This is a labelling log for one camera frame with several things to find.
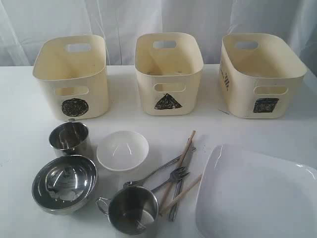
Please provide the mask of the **steel bowl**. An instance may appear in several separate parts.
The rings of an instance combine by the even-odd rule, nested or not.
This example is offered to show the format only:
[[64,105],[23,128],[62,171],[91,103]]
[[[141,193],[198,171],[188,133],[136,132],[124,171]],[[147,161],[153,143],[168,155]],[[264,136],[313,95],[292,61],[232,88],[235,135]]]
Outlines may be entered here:
[[92,160],[82,155],[61,156],[37,173],[32,183],[32,197],[49,214],[72,214],[93,198],[98,177]]

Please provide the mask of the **white ceramic bowl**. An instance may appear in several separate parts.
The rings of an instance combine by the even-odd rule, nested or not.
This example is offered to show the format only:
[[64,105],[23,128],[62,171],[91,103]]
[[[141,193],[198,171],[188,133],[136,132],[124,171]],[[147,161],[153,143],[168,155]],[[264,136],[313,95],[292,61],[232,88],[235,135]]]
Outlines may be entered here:
[[147,139],[135,131],[116,131],[98,144],[98,162],[112,172],[127,172],[140,166],[149,153]]

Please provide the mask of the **cream bin with triangle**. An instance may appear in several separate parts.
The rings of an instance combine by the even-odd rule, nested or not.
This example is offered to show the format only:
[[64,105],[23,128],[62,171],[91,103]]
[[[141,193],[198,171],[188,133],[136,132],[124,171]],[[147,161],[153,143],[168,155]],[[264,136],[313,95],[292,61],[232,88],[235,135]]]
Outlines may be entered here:
[[196,39],[186,33],[152,33],[136,41],[135,70],[143,111],[152,116],[190,113],[204,62]]

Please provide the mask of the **short wooden chopstick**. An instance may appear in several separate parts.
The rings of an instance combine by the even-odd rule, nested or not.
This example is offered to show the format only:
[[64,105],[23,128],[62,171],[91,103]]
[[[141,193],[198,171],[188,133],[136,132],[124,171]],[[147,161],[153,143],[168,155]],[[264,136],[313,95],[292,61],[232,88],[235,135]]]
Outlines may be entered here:
[[178,196],[176,196],[172,202],[161,209],[160,215],[166,214],[176,203],[178,203],[183,197],[196,185],[198,184],[202,179],[203,174],[200,174],[187,188],[185,188]]

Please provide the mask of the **steel fork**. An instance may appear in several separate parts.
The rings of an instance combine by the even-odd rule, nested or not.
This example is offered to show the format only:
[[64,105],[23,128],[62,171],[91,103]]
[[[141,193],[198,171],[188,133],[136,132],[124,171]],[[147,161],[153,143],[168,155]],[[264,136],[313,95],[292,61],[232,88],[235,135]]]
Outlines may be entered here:
[[170,173],[169,179],[157,186],[156,188],[152,189],[151,192],[155,193],[160,190],[163,186],[167,185],[168,183],[179,182],[183,178],[185,178],[190,172],[187,171],[187,167],[179,167],[173,170]]

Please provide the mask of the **cream bin with square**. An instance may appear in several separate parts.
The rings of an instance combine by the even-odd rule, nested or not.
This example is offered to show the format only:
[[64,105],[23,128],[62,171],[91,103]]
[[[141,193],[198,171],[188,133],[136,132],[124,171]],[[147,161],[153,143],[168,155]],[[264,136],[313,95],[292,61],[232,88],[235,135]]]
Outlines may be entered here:
[[281,38],[234,33],[222,38],[219,83],[231,114],[275,119],[285,114],[307,67]]

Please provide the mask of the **steel table knife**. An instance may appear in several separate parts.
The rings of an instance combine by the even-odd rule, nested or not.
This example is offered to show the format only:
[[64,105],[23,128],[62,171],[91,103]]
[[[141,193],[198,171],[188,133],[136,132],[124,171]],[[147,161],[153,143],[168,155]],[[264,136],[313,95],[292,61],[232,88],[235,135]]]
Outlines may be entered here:
[[[196,147],[192,146],[191,150],[189,150],[183,160],[182,166],[189,168],[191,159],[192,159],[192,155],[193,153],[196,151]],[[183,180],[180,180],[176,187],[175,187],[175,192],[174,192],[174,196],[173,198],[176,198],[182,191],[182,186],[183,186]],[[172,208],[170,209],[169,215],[168,215],[168,221],[169,222],[174,222],[175,217],[177,215],[177,211],[178,211],[178,203],[174,204],[172,206]]]

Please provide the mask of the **cream bin with circle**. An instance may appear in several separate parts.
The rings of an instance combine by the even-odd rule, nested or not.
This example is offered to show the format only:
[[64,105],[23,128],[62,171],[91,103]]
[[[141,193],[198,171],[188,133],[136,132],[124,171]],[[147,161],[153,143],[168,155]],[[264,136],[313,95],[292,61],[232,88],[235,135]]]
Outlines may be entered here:
[[95,118],[109,109],[106,44],[101,36],[69,36],[45,42],[33,76],[58,120]]

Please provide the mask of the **white backdrop curtain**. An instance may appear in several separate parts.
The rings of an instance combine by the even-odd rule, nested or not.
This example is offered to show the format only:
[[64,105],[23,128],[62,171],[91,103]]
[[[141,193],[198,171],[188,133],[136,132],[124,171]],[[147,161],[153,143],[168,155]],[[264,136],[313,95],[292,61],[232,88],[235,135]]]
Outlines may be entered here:
[[50,39],[95,34],[105,39],[111,65],[130,65],[137,38],[161,32],[193,35],[204,63],[219,62],[226,34],[273,34],[317,70],[314,0],[3,0],[0,63],[32,65]]

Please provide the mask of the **long wooden chopstick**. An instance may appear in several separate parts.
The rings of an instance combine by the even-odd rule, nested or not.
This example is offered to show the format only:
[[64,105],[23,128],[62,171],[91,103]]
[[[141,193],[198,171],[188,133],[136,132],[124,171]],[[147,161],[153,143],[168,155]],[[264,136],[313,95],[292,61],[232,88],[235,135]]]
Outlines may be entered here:
[[[188,152],[188,150],[189,150],[189,147],[190,147],[191,144],[192,144],[192,139],[193,139],[193,137],[195,136],[195,133],[196,133],[196,131],[193,130],[192,133],[191,133],[191,136],[190,136],[189,139],[187,140],[187,143],[186,143],[186,146],[185,146],[185,148],[184,148],[184,150],[183,150],[183,153],[182,153],[182,155],[181,155],[181,157],[180,157],[180,159],[179,159],[179,161],[178,161],[178,163],[177,163],[177,165],[176,165],[176,169],[178,169],[179,167],[181,167],[181,165],[182,165],[182,163],[183,163],[183,160],[184,160],[184,158],[185,158],[185,156],[186,156],[186,154],[187,154],[187,152]],[[161,203],[160,203],[160,205],[159,205],[159,211],[160,211],[160,212],[161,212],[161,210],[162,210],[162,208],[163,208],[163,205],[164,205],[165,202],[166,202],[166,199],[167,199],[167,197],[168,197],[168,195],[169,195],[169,193],[170,193],[171,188],[173,187],[172,184],[173,184],[173,182],[169,182],[168,185],[167,185],[167,187],[166,187],[166,189],[165,189],[165,192],[164,192],[164,194],[163,194]]]

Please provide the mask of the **steel cup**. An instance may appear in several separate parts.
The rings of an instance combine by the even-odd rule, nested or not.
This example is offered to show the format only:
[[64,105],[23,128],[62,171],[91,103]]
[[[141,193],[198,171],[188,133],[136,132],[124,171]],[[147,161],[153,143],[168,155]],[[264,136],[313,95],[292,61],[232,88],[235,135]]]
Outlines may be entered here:
[[88,127],[80,121],[69,119],[49,135],[49,143],[57,157],[81,155],[93,158]]
[[129,236],[151,229],[159,215],[157,197],[143,186],[125,187],[112,198],[97,198],[95,204],[117,231]]

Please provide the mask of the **steel spoon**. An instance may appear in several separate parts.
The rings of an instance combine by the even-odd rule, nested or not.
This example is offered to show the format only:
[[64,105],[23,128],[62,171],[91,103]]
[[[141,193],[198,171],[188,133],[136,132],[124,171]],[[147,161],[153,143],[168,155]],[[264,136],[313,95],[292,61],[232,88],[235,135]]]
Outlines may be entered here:
[[167,168],[168,166],[171,166],[173,164],[175,164],[176,162],[178,162],[180,160],[181,156],[176,157],[175,159],[169,161],[168,163],[165,163],[164,165],[160,166],[159,168],[157,168],[156,170],[152,171],[151,173],[149,173],[148,175],[146,175],[144,178],[139,179],[139,180],[135,180],[135,181],[128,181],[123,185],[123,188],[126,188],[128,186],[142,186],[146,180],[151,177],[152,175],[154,175],[156,172],[159,172],[165,168]]

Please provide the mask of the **white square plate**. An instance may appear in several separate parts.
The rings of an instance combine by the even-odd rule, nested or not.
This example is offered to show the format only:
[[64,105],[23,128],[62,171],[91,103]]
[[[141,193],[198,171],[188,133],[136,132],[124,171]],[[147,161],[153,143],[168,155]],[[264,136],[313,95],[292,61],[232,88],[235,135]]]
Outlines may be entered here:
[[214,148],[197,195],[204,238],[314,238],[314,168],[234,145]]

